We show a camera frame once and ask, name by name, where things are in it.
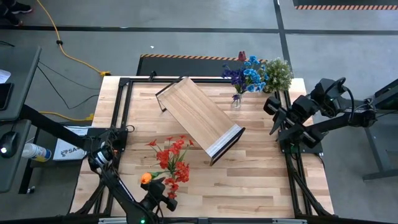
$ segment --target person's foot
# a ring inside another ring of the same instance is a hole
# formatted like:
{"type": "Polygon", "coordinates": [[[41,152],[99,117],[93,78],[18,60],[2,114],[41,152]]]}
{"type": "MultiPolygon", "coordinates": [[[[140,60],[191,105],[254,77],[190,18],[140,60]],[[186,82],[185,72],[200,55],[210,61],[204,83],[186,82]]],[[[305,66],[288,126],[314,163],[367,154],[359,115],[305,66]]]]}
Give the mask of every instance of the person's foot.
{"type": "Polygon", "coordinates": [[[25,5],[21,4],[19,2],[16,2],[15,5],[13,5],[10,8],[11,12],[13,14],[18,14],[18,13],[30,13],[32,12],[32,7],[30,5],[25,5]]]}
{"type": "Polygon", "coordinates": [[[18,19],[10,10],[4,15],[4,18],[8,20],[13,26],[21,26],[22,21],[18,19]]]}

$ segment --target hazard tape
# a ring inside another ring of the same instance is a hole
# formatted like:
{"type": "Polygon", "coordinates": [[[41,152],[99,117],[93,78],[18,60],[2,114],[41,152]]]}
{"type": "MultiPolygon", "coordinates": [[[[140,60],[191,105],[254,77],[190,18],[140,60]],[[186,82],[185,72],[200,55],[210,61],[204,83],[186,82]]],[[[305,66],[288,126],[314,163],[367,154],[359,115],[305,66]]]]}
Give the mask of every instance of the hazard tape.
{"type": "MultiPolygon", "coordinates": [[[[203,60],[238,60],[236,57],[212,57],[212,56],[191,56],[191,55],[162,55],[162,54],[142,54],[142,57],[152,58],[185,58],[185,59],[203,59],[203,60]]],[[[259,62],[266,62],[265,59],[259,59],[259,62]]]]}
{"type": "Polygon", "coordinates": [[[398,6],[295,6],[301,10],[397,10],[398,6]]]}

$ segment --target gray concrete floor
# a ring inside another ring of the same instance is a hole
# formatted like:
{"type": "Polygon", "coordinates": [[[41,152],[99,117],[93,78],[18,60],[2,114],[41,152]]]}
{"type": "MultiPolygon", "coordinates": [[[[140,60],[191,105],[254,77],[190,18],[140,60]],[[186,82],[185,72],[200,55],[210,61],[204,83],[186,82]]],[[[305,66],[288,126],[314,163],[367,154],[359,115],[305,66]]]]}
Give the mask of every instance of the gray concrete floor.
{"type": "MultiPolygon", "coordinates": [[[[21,2],[35,7],[32,14],[21,16],[25,24],[50,25],[35,1],[21,2]]],[[[59,26],[278,28],[272,0],[42,0],[42,3],[59,26]]],[[[398,29],[395,11],[297,11],[291,0],[281,0],[280,6],[286,29],[398,29]]],[[[283,57],[279,34],[61,32],[60,35],[70,55],[115,75],[135,74],[140,54],[235,57],[238,51],[245,50],[259,58],[283,57]]],[[[65,58],[55,44],[55,38],[52,31],[0,30],[1,40],[16,46],[40,45],[43,63],[79,83],[99,87],[99,75],[65,58]]],[[[396,35],[287,35],[287,45],[294,75],[304,78],[307,91],[323,77],[346,77],[346,85],[360,99],[397,78],[396,35]]],[[[66,82],[46,68],[44,71],[70,106],[98,93],[98,90],[87,90],[66,82]]],[[[39,111],[85,118],[94,113],[96,98],[68,110],[37,71],[27,103],[39,111]]],[[[316,122],[322,120],[324,118],[315,117],[316,122]]],[[[335,213],[346,218],[396,222],[398,177],[362,181],[364,174],[377,171],[363,129],[332,131],[322,144],[335,213]]],[[[31,182],[37,186],[36,193],[18,195],[25,162],[21,164],[13,190],[0,196],[0,220],[66,214],[80,167],[36,169],[31,182]]]]}

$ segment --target metal bracket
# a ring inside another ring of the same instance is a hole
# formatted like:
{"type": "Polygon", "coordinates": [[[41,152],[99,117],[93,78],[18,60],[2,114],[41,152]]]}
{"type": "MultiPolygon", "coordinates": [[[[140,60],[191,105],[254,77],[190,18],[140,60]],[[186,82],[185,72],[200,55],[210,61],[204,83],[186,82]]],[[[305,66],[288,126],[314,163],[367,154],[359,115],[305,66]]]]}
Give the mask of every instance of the metal bracket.
{"type": "Polygon", "coordinates": [[[166,108],[162,108],[162,105],[160,104],[160,101],[159,101],[159,99],[158,99],[157,96],[158,96],[159,94],[163,93],[163,92],[164,92],[166,89],[168,89],[170,86],[172,86],[172,85],[174,85],[174,84],[180,82],[180,81],[182,80],[182,77],[183,77],[183,76],[181,76],[181,77],[179,77],[178,79],[172,81],[172,82],[171,82],[170,84],[168,84],[165,88],[161,89],[160,91],[158,91],[158,92],[155,94],[157,103],[159,104],[160,109],[162,110],[162,112],[166,111],[167,109],[166,109],[166,108]]]}

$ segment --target green leaves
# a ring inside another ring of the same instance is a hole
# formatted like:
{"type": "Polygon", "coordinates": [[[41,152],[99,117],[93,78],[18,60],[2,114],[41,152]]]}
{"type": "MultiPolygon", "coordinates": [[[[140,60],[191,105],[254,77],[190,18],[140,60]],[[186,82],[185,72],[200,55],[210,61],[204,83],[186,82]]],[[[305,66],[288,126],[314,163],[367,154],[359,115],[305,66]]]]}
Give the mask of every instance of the green leaves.
{"type": "Polygon", "coordinates": [[[287,61],[277,58],[266,62],[265,66],[269,77],[266,81],[266,90],[268,92],[289,90],[293,73],[287,61]]]}

